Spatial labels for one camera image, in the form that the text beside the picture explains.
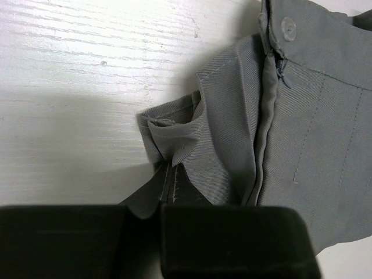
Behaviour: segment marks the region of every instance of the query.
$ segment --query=folded cloth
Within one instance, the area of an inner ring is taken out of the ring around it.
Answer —
[[[199,91],[152,108],[152,163],[183,163],[215,205],[285,206],[314,250],[372,234],[372,15],[266,0],[260,34],[197,73]]]

